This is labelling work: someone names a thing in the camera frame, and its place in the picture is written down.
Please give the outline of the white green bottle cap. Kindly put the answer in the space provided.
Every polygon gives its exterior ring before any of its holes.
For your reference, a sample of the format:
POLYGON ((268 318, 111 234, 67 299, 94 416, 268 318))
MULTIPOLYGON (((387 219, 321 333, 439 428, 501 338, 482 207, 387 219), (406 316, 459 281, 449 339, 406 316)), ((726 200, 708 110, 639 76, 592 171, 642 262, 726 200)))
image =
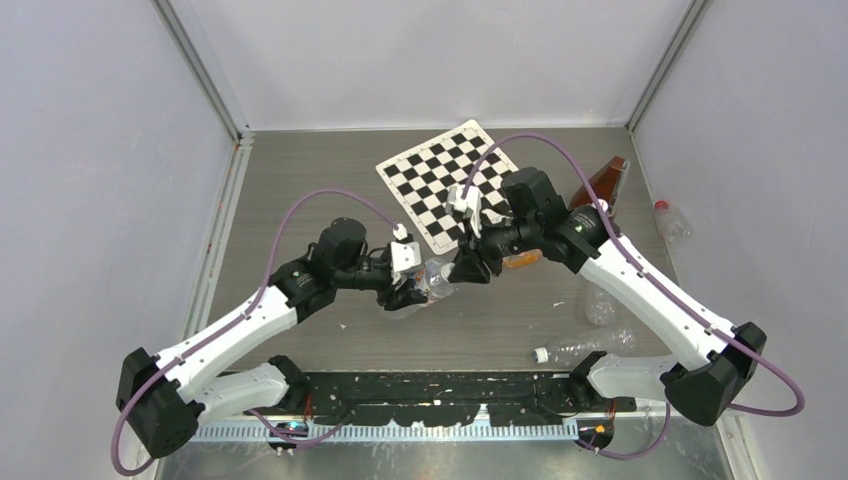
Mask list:
POLYGON ((450 277, 451 273, 453 272, 453 269, 454 269, 454 263, 453 262, 448 262, 448 263, 444 264, 443 266, 441 266, 440 269, 439 269, 439 273, 440 273, 441 278, 444 279, 445 281, 449 281, 449 277, 450 277))

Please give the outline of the clear bottle blue label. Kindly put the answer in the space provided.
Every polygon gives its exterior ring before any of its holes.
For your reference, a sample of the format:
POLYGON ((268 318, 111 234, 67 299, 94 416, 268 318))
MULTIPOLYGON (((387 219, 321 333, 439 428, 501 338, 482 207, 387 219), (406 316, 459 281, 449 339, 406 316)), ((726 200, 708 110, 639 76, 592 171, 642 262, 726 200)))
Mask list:
POLYGON ((413 305, 395 312, 384 311, 384 317, 391 320, 407 318, 452 295, 455 287, 450 281, 442 279, 439 273, 440 267, 448 262, 439 257, 431 258, 424 263, 418 272, 406 277, 405 281, 412 278, 417 282, 417 288, 424 294, 423 305, 413 305))

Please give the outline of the orange crushed plastic bottle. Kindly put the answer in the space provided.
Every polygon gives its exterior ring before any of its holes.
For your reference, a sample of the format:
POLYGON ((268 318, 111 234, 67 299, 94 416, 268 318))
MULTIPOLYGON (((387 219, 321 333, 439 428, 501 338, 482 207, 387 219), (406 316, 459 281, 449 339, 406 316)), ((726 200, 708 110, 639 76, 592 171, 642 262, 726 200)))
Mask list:
POLYGON ((525 251, 505 257, 502 260, 504 268, 517 269, 532 265, 542 258, 542 252, 538 249, 525 251))

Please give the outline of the clear plastic bottle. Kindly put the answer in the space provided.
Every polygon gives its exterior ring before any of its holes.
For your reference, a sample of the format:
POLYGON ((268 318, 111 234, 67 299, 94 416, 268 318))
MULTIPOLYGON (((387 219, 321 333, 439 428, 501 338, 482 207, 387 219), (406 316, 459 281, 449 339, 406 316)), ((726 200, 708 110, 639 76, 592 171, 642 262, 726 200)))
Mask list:
POLYGON ((627 356, 635 347, 636 339, 631 329, 602 327, 551 340, 534 348, 531 356, 536 364, 573 367, 596 351, 627 356))

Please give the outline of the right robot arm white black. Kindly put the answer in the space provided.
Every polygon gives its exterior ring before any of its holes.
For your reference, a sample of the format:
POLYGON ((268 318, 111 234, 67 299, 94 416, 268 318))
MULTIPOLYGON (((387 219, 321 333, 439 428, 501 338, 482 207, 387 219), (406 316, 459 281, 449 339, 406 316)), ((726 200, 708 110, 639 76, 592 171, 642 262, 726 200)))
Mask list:
POLYGON ((463 224, 452 283, 487 284, 504 258, 539 250, 544 258, 610 293, 669 349, 664 357, 622 357, 604 347, 578 356, 569 381, 574 403, 596 410, 619 397, 665 401, 688 420, 712 426, 752 378, 766 334, 736 326, 703 307, 653 268, 604 211, 567 207, 546 173, 526 167, 507 175, 502 190, 511 217, 482 219, 475 186, 449 188, 446 210, 463 224))

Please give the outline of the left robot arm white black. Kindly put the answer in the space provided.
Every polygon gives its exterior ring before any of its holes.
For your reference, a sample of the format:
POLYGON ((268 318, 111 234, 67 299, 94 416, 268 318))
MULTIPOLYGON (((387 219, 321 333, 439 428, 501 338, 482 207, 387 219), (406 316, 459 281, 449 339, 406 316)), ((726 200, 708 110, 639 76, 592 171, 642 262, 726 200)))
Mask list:
POLYGON ((306 376, 277 355, 252 370, 226 369, 264 341, 331 305, 341 290, 372 291, 379 307, 423 304, 415 271, 420 245, 403 226, 386 246, 369 251, 364 225, 337 218, 304 255, 282 264, 243 304, 194 336, 155 354, 138 348, 123 360, 116 406, 153 459, 178 451, 197 430, 255 408, 298 412, 306 376))

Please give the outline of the upright bottle red cap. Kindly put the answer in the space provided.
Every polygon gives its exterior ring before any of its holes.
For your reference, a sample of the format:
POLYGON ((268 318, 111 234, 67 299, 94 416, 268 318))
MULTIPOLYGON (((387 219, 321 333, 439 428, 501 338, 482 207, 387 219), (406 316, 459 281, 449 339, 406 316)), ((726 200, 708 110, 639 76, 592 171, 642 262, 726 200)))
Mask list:
POLYGON ((654 219, 660 236, 667 243, 680 243, 691 235, 691 227, 683 213, 668 201, 655 202, 654 219))

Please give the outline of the black white chessboard mat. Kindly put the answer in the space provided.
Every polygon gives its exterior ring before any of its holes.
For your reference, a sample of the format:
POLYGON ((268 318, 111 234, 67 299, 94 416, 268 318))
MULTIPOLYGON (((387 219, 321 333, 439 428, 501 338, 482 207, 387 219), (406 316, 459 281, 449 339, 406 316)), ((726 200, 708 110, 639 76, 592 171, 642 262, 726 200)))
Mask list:
POLYGON ((475 161, 493 143, 477 121, 468 120, 375 167, 435 255, 453 251, 463 234, 461 223, 445 210, 449 188, 464 185, 475 161))

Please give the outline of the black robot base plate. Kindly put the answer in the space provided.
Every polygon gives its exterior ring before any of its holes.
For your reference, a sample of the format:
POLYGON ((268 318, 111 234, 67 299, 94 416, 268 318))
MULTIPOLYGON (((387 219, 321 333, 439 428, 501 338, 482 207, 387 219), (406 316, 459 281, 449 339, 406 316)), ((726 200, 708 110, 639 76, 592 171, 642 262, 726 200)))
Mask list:
POLYGON ((538 371, 311 372, 292 411, 324 425, 547 426, 583 413, 630 413, 629 397, 602 399, 565 373, 538 371))

